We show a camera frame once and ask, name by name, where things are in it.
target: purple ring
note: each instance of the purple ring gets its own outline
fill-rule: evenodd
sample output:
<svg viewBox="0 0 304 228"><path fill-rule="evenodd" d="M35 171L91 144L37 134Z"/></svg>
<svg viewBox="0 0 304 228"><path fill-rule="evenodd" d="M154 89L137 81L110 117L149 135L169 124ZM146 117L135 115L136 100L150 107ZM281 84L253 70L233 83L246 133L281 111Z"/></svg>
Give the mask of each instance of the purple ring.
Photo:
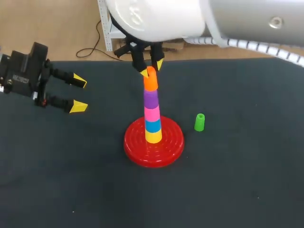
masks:
<svg viewBox="0 0 304 228"><path fill-rule="evenodd" d="M154 109L158 106L158 94L157 90L153 92L144 91L143 93L144 106L148 109Z"/></svg>

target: red base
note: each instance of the red base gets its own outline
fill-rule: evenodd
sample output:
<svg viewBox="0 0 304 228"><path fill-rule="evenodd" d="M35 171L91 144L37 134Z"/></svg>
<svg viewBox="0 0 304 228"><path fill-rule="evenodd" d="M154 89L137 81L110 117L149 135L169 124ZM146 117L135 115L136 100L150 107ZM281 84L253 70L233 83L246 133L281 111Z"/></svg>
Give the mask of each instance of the red base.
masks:
<svg viewBox="0 0 304 228"><path fill-rule="evenodd" d="M161 117L162 140L151 144L145 139L144 117L133 122L124 135L124 150L138 165L159 168L173 163L184 149L181 128L173 120Z"/></svg>

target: metal shelf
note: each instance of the metal shelf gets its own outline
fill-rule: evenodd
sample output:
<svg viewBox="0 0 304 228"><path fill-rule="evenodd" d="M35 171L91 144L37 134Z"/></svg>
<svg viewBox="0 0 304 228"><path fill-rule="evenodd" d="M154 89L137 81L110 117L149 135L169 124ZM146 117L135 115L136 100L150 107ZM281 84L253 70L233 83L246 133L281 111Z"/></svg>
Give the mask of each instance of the metal shelf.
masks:
<svg viewBox="0 0 304 228"><path fill-rule="evenodd" d="M112 23L111 23L111 30L110 30L110 36L111 39L124 39L125 34L122 33L118 28L116 28Z"/></svg>
<svg viewBox="0 0 304 228"><path fill-rule="evenodd" d="M107 51L113 51L112 39L123 39L125 35L116 28L109 18L108 8L106 6L105 0L97 0L101 24L104 32L104 41Z"/></svg>

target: orange ring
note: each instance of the orange ring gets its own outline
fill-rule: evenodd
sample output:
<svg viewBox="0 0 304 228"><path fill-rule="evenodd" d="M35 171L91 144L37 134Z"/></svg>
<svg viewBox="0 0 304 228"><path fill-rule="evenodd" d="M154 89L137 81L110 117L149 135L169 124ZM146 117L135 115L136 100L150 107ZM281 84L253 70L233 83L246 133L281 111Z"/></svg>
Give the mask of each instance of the orange ring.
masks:
<svg viewBox="0 0 304 228"><path fill-rule="evenodd" d="M148 77L143 77L144 89L153 92L158 89L156 70L152 66L147 67Z"/></svg>

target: cable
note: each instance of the cable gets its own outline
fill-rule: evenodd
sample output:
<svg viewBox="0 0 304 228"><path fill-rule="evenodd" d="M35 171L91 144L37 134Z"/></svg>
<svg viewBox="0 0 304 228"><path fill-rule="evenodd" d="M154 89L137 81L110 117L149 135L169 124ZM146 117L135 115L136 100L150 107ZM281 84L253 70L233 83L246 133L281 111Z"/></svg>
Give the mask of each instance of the cable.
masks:
<svg viewBox="0 0 304 228"><path fill-rule="evenodd" d="M215 40L212 37L199 37L199 38L185 38L187 43L201 44L201 45L216 45ZM230 47L242 48L245 50L251 50L262 54L268 54L276 58L291 62L293 64L304 67L304 57L283 49L270 46L270 44L259 43L254 41L240 40L240 39L226 39L225 40Z"/></svg>
<svg viewBox="0 0 304 228"><path fill-rule="evenodd" d="M95 46L94 46L93 48L87 47L87 48L84 48L84 49L81 49L81 50L77 51L77 52L76 52L76 57L78 57L78 58L85 58L85 57L90 56L94 51L100 51L100 52L104 53L106 56L109 56L109 57L112 58L112 59L115 59L115 60L118 60L118 61L123 61L123 60L121 60L121 59L119 59L119 58L115 58L115 57L113 57L113 56L111 56L111 55L105 53L104 51L99 50L99 49L96 48L97 45L98 45L98 43L99 43L99 41L100 41L100 33L99 33L99 30L98 30L98 25L99 25L100 23L101 23L101 20L96 24L96 30L97 30L97 32L98 32L98 40L97 40ZM80 52L85 51L85 50L91 50L91 52L90 52L88 55L86 55L86 56L79 56L79 55L78 55Z"/></svg>

